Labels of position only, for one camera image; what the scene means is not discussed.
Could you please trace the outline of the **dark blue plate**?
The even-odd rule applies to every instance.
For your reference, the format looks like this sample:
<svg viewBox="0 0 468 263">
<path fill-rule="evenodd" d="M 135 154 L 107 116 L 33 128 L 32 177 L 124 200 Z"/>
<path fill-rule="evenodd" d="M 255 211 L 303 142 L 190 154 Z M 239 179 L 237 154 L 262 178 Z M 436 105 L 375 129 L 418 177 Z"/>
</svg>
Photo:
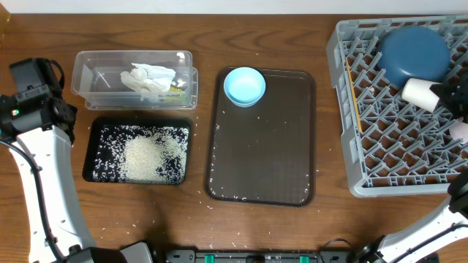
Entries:
<svg viewBox="0 0 468 263">
<path fill-rule="evenodd" d="M 444 38 L 423 26 L 398 28 L 386 34 L 378 45 L 381 57 L 379 69 L 385 78 L 403 87 L 410 78 L 443 81 L 450 64 L 450 54 Z"/>
</svg>

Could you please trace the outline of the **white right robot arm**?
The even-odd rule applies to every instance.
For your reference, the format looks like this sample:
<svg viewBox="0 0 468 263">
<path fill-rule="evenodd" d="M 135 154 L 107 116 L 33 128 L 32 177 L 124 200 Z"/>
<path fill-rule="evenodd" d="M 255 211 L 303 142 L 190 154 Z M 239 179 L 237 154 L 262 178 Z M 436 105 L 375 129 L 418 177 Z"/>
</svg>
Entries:
<svg viewBox="0 0 468 263">
<path fill-rule="evenodd" d="M 446 130 L 467 127 L 467 79 L 455 83 L 434 83 L 411 78 L 401 91 L 401 98 L 407 106 L 419 107 L 420 111 L 435 114 L 449 111 L 454 119 L 445 126 L 437 121 L 427 121 L 418 128 L 420 112 L 414 114 L 413 122 L 405 129 L 393 123 L 382 131 L 383 135 L 396 130 L 399 139 L 406 139 L 407 133 L 417 129 L 421 138 L 431 138 L 425 151 L 436 149 L 447 153 L 448 145 L 442 145 L 440 137 Z M 440 248 L 467 237 L 467 171 L 459 173 L 448 185 L 449 197 L 426 217 L 406 229 L 382 236 L 351 256 L 349 262 L 417 262 Z"/>
</svg>

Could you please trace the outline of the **light blue small bowl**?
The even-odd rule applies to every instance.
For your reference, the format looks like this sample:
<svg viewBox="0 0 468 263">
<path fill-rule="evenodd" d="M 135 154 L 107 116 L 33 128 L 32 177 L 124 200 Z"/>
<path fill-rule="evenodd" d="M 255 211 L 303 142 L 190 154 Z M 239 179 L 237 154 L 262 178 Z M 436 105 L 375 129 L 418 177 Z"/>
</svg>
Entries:
<svg viewBox="0 0 468 263">
<path fill-rule="evenodd" d="M 251 67 L 238 67 L 227 74 L 223 89 L 234 105 L 251 107 L 265 94 L 266 81 L 260 71 Z"/>
</svg>

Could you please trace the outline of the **pink cup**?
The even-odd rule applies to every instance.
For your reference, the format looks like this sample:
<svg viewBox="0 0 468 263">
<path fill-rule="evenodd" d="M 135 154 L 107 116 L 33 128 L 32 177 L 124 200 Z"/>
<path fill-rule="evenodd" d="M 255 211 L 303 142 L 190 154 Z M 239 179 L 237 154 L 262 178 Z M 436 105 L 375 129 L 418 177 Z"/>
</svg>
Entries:
<svg viewBox="0 0 468 263">
<path fill-rule="evenodd" d="M 463 118 L 458 118 L 455 123 L 449 127 L 449 134 L 454 140 L 461 140 L 466 144 L 468 140 L 468 124 Z"/>
</svg>

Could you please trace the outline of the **white napkin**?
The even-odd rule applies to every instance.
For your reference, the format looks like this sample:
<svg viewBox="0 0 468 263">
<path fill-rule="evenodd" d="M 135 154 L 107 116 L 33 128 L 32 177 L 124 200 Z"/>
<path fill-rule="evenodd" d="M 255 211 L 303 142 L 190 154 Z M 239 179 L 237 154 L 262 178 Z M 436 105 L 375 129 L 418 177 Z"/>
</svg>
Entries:
<svg viewBox="0 0 468 263">
<path fill-rule="evenodd" d="M 132 63 L 130 72 L 122 72 L 121 82 L 133 91 L 144 93 L 168 92 L 176 71 L 164 66 Z"/>
</svg>

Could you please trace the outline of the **yellow green snack wrapper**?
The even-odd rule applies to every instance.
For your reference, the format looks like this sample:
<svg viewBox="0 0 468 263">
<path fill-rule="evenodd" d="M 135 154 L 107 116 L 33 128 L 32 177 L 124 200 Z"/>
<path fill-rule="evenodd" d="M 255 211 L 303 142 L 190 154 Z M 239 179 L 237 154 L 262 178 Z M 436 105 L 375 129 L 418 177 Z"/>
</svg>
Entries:
<svg viewBox="0 0 468 263">
<path fill-rule="evenodd" d="M 186 90 L 182 90 L 176 87 L 170 87 L 168 92 L 157 94 L 154 97 L 154 100 L 160 103 L 170 103 L 170 102 L 182 103 L 183 101 L 186 101 L 186 98 L 187 98 Z"/>
</svg>

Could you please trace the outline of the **wooden chopstick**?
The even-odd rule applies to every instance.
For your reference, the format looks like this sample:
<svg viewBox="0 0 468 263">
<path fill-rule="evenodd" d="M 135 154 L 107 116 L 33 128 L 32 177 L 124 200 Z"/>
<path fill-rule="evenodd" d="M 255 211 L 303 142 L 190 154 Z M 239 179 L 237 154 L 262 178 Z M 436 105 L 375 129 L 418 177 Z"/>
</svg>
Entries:
<svg viewBox="0 0 468 263">
<path fill-rule="evenodd" d="M 354 104 L 354 109 L 355 109 L 355 115 L 356 115 L 356 120 L 357 120 L 357 125 L 358 125 L 358 131 L 361 134 L 363 132 L 363 130 L 362 130 L 362 126 L 361 126 L 361 118 L 360 118 L 359 111 L 358 111 L 358 103 L 357 103 L 357 99 L 356 99 L 356 95 L 355 95 L 355 86 L 354 86 L 354 82 L 352 81 L 351 70 L 350 70 L 350 66 L 349 66 L 348 62 L 346 63 L 346 65 L 347 65 L 348 78 L 350 79 L 350 87 L 351 87 L 350 89 L 351 89 L 351 92 L 352 92 L 352 99 L 353 99 L 353 104 Z"/>
</svg>

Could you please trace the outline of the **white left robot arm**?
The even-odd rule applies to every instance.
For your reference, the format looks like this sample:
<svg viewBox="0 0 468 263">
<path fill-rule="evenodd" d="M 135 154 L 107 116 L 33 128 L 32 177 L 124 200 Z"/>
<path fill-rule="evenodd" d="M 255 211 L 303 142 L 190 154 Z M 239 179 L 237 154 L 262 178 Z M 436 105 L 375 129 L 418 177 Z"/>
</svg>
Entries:
<svg viewBox="0 0 468 263">
<path fill-rule="evenodd" d="M 30 262 L 125 262 L 97 247 L 86 226 L 72 174 L 76 107 L 62 96 L 64 71 L 47 58 L 10 64 L 17 93 L 1 96 L 1 144 L 23 184 L 31 232 Z"/>
</svg>

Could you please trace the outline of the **cream paper cup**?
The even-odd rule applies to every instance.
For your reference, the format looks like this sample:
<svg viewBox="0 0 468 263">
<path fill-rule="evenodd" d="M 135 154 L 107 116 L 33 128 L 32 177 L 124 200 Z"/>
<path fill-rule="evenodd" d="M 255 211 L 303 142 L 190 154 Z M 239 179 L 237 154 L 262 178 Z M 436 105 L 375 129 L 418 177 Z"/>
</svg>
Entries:
<svg viewBox="0 0 468 263">
<path fill-rule="evenodd" d="M 439 97 L 430 89 L 438 83 L 410 78 L 403 87 L 401 97 L 419 108 L 433 113 L 437 107 Z"/>
</svg>

